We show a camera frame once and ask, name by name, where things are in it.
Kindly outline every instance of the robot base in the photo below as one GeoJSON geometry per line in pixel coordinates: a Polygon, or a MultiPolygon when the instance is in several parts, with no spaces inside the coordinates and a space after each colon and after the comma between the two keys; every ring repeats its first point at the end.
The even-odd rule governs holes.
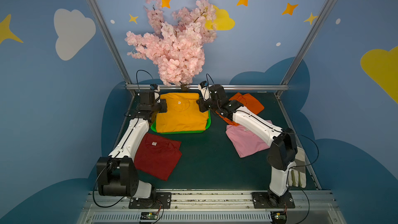
{"type": "Polygon", "coordinates": [[[292,194],[286,192],[281,197],[276,196],[272,192],[268,194],[267,192],[252,192],[254,208],[285,208],[285,203],[287,208],[295,208],[295,203],[293,202],[292,194]]]}
{"type": "Polygon", "coordinates": [[[144,198],[131,198],[129,203],[129,208],[132,209],[159,209],[160,201],[162,203],[162,208],[169,209],[172,200],[171,192],[156,192],[153,188],[151,197],[148,199],[144,198]]]}

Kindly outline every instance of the white cloud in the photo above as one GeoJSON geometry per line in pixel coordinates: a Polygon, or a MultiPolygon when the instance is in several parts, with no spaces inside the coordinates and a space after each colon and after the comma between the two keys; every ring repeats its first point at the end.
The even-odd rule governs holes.
{"type": "Polygon", "coordinates": [[[54,14],[54,27],[58,34],[55,49],[58,56],[70,60],[96,33],[96,24],[80,11],[58,9],[54,14]]]}

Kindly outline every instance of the tree trunk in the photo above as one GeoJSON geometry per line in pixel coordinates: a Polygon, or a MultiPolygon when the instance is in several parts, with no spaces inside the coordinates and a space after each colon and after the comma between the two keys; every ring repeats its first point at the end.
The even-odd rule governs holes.
{"type": "Polygon", "coordinates": [[[189,91],[189,84],[181,84],[181,92],[187,93],[189,91]]]}

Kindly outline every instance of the circuit board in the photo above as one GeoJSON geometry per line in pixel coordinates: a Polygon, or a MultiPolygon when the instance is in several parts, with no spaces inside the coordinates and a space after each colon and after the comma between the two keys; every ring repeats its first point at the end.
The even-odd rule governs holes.
{"type": "Polygon", "coordinates": [[[157,220],[159,214],[156,212],[141,212],[140,220],[157,220]]]}

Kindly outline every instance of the pink cherry blossom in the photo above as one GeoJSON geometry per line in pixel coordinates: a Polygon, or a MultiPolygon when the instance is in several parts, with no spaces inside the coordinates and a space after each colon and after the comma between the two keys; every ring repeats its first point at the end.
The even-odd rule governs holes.
{"type": "Polygon", "coordinates": [[[215,24],[212,25],[213,30],[205,27],[206,20],[216,19],[216,10],[208,0],[198,0],[197,8],[192,11],[184,7],[172,13],[172,17],[178,19],[177,25],[173,26],[164,21],[161,0],[145,2],[152,4],[145,9],[155,33],[141,36],[127,32],[125,41],[136,51],[127,55],[136,59],[149,58],[158,66],[160,79],[165,85],[192,83],[192,78],[202,72],[205,64],[203,43],[213,42],[217,37],[215,24]]]}

